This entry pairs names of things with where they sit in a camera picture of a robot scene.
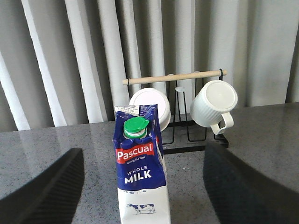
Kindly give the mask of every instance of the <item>pascual logo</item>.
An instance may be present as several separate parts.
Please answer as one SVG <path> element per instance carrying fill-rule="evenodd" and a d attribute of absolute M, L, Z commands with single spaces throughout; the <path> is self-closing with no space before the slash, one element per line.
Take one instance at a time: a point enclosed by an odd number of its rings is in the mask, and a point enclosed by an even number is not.
<path fill-rule="evenodd" d="M 133 148 L 124 150 L 122 148 L 116 149 L 116 161 L 120 164 L 125 163 L 126 161 L 133 159 L 139 155 L 147 154 L 147 155 L 154 155 L 154 144 L 149 142 L 144 145 L 137 145 Z"/>

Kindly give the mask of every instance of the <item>gray countertop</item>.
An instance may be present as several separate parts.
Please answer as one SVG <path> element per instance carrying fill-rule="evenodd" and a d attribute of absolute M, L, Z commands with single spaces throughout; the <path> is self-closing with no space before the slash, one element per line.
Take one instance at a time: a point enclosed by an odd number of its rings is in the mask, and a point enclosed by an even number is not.
<path fill-rule="evenodd" d="M 232 111 L 229 150 L 271 179 L 299 192 L 299 103 Z M 192 129 L 191 135 L 202 129 Z M 72 147 L 84 150 L 85 183 L 73 223 L 120 223 L 114 122 L 0 133 L 0 198 L 15 191 Z M 163 133 L 169 138 L 171 128 Z M 208 131 L 208 139 L 213 135 Z M 175 147 L 191 146 L 185 132 Z M 203 179 L 204 152 L 165 156 L 173 224 L 219 223 Z"/>

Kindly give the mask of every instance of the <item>wooden dowel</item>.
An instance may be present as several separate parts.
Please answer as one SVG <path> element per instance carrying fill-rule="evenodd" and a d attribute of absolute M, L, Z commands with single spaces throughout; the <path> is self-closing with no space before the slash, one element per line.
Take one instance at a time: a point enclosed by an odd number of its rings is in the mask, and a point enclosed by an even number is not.
<path fill-rule="evenodd" d="M 227 74 L 226 70 L 222 70 L 223 75 Z M 206 78 L 220 76 L 221 71 L 203 71 L 203 72 L 194 72 L 188 74 L 177 74 L 177 75 L 167 75 L 167 76 L 156 76 L 156 77 L 144 77 L 144 78 L 130 78 L 124 79 L 122 81 L 123 85 L 133 85 L 133 84 L 145 84 L 145 83 L 156 83 L 156 82 L 167 82 L 191 78 Z"/>

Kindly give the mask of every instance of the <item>green cap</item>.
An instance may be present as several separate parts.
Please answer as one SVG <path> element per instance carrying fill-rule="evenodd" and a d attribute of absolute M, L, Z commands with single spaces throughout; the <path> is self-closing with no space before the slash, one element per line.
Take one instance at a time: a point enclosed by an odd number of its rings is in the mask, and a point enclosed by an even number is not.
<path fill-rule="evenodd" d="M 146 132 L 145 128 L 149 122 L 150 121 L 146 120 L 144 117 L 131 118 L 124 124 L 124 133 L 129 138 L 140 138 Z"/>

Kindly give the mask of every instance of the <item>pascual milk carton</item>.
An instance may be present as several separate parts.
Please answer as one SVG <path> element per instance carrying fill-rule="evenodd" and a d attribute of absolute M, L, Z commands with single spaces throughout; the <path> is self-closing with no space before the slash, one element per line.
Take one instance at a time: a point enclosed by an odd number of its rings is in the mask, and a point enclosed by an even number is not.
<path fill-rule="evenodd" d="M 121 223 L 170 224 L 157 105 L 131 107 L 116 112 L 113 138 Z"/>

